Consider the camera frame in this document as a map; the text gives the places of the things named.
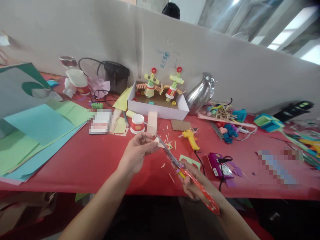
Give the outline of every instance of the glue gun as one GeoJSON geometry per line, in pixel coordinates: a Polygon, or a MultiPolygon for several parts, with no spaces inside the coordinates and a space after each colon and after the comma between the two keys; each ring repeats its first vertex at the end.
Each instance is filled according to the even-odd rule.
{"type": "Polygon", "coordinates": [[[200,149],[193,138],[194,133],[192,130],[188,129],[187,131],[183,132],[182,135],[183,137],[187,137],[189,139],[189,142],[193,150],[198,151],[200,149]]]}

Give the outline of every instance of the teal paper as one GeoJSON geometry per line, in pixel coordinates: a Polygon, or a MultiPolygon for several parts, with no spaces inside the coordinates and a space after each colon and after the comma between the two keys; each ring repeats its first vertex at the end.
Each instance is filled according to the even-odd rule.
{"type": "Polygon", "coordinates": [[[4,119],[43,146],[55,141],[75,127],[46,104],[4,119]]]}
{"type": "Polygon", "coordinates": [[[14,179],[21,182],[27,181],[43,164],[45,164],[80,128],[79,126],[73,131],[69,132],[62,138],[55,141],[50,146],[46,147],[19,168],[17,168],[12,173],[7,173],[3,175],[4,178],[14,179]]]}

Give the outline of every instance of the white cardboard box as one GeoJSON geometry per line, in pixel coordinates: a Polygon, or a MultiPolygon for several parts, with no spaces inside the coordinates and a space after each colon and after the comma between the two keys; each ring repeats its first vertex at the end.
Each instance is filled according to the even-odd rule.
{"type": "Polygon", "coordinates": [[[184,118],[187,116],[189,112],[189,108],[183,94],[179,95],[176,100],[179,109],[173,109],[173,108],[157,106],[157,105],[152,105],[152,104],[147,104],[142,102],[136,102],[132,100],[134,99],[136,94],[136,84],[137,82],[135,81],[128,97],[129,110],[144,116],[147,116],[149,111],[158,112],[158,118],[176,119],[181,121],[183,121],[184,118]]]}

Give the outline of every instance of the red tablecloth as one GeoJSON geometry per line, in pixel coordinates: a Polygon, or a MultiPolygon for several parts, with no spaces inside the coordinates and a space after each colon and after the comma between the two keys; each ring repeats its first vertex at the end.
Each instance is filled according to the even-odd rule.
{"type": "MultiPolygon", "coordinates": [[[[64,87],[55,88],[62,92],[64,87]]],[[[83,101],[73,100],[86,108],[90,98],[83,101]]],[[[280,154],[288,147],[285,142],[269,137],[268,134],[258,132],[252,134],[245,141],[234,140],[232,144],[220,141],[206,120],[196,116],[187,116],[192,127],[198,127],[195,135],[200,147],[198,155],[202,159],[206,176],[218,187],[219,180],[215,178],[207,159],[210,152],[233,157],[233,161],[242,169],[244,176],[235,176],[236,187],[228,188],[225,183],[221,192],[225,197],[233,198],[282,198],[320,200],[320,171],[312,170],[306,163],[297,164],[296,161],[284,165],[289,174],[294,175],[299,184],[279,184],[276,175],[258,160],[258,150],[270,150],[271,154],[280,154]]],[[[197,160],[188,139],[178,138],[180,131],[173,131],[170,120],[158,119],[158,134],[162,139],[176,141],[176,150],[171,150],[176,158],[185,155],[197,160]]],[[[49,192],[81,192],[95,193],[103,182],[115,171],[128,141],[133,137],[128,132],[126,137],[115,135],[89,135],[88,124],[73,136],[28,182],[19,186],[0,183],[0,190],[12,191],[49,191],[49,192]]],[[[147,156],[141,171],[132,180],[127,194],[145,195],[184,195],[181,182],[174,174],[170,161],[162,149],[147,156]]]]}

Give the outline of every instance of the red scissors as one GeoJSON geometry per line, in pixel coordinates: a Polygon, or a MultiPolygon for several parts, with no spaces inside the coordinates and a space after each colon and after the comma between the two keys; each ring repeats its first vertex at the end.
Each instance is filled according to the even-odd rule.
{"type": "Polygon", "coordinates": [[[204,196],[207,198],[210,204],[205,203],[202,201],[209,209],[211,212],[214,214],[219,215],[220,214],[220,209],[218,204],[214,201],[212,196],[208,193],[208,191],[204,188],[204,186],[199,183],[199,181],[185,168],[181,166],[181,164],[178,162],[178,160],[173,156],[173,154],[170,152],[170,150],[167,148],[167,146],[164,144],[164,142],[161,140],[158,134],[156,134],[157,138],[159,138],[159,142],[163,145],[163,150],[166,152],[167,156],[173,163],[173,165],[180,170],[179,174],[181,177],[185,178],[186,176],[189,176],[190,179],[193,181],[193,183],[200,189],[200,191],[204,194],[204,196]]]}

